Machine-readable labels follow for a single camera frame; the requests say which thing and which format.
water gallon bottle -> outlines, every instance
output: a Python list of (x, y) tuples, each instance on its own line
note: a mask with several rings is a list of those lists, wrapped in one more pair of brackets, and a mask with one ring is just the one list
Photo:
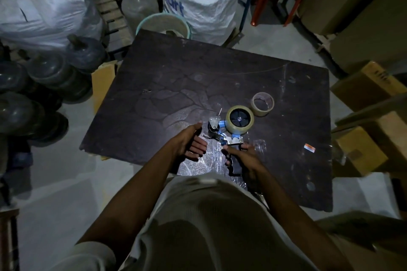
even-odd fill
[(133, 35), (138, 24), (151, 14), (158, 13), (157, 0), (123, 0), (122, 11)]
[(68, 119), (60, 113), (19, 93), (0, 94), (0, 133), (47, 143), (61, 138), (67, 129)]
[(66, 59), (71, 66), (84, 74), (92, 74), (99, 65), (107, 60), (107, 53), (102, 43), (92, 37), (68, 35), (69, 45)]
[(91, 82), (59, 54), (37, 55), (25, 67), (34, 81), (55, 90), (68, 102), (82, 99), (92, 88)]
[(14, 61), (0, 61), (0, 93), (6, 91), (24, 94), (53, 110), (57, 110), (62, 104), (62, 98), (56, 92), (33, 81), (26, 68)]

hand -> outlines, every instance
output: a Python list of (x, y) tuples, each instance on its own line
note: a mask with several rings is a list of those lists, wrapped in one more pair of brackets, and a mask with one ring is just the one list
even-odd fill
[(237, 150), (235, 148), (230, 148), (228, 145), (223, 146), (223, 149), (228, 153), (236, 156), (242, 162), (242, 164), (249, 170), (251, 177), (253, 174), (258, 177), (259, 174), (267, 173), (267, 168), (264, 167), (262, 162), (258, 159), (256, 150), (253, 145), (243, 143), (241, 148), (244, 150)]
[(201, 128), (202, 121), (186, 127), (176, 136), (171, 138), (170, 141), (175, 144), (178, 156), (185, 155), (187, 158), (197, 160), (206, 152), (206, 146), (208, 143), (196, 135)]

masking tape roll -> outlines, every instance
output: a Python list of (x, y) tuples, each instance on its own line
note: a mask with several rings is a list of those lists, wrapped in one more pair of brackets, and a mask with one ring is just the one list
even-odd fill
[[(259, 109), (256, 104), (254, 104), (254, 100), (263, 100), (267, 104), (267, 110)], [(274, 108), (274, 99), (273, 97), (265, 92), (259, 92), (254, 95), (252, 98), (252, 111), (257, 117), (263, 117), (269, 113), (270, 110)]]
[(226, 113), (225, 126), (231, 134), (243, 135), (252, 127), (253, 123), (253, 113), (245, 106), (233, 106)]

concrete floor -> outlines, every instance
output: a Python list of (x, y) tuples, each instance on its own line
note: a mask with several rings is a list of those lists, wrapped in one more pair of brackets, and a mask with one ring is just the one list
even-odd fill
[[(237, 8), (237, 25), (243, 8)], [(329, 59), (315, 52), (296, 25), (283, 28), (271, 9), (266, 9), (258, 27), (247, 16), (244, 37), (235, 49), (329, 67)], [(330, 73), (330, 85), (337, 79)], [(350, 110), (333, 94), (330, 97), (331, 120)], [(72, 247), (101, 212), (112, 196), (140, 167), (118, 160), (101, 161), (78, 149), (92, 119), (92, 99), (75, 105), (63, 105), (70, 128), (57, 143), (32, 148), (34, 165), (8, 174), (13, 191), (13, 206), (20, 209), (18, 241), (22, 271), (48, 269)]]

sticker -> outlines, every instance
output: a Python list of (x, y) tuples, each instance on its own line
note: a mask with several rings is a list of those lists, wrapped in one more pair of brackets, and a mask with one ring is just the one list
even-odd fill
[(307, 149), (308, 151), (311, 151), (312, 153), (315, 152), (315, 148), (311, 145), (305, 144), (304, 148)]

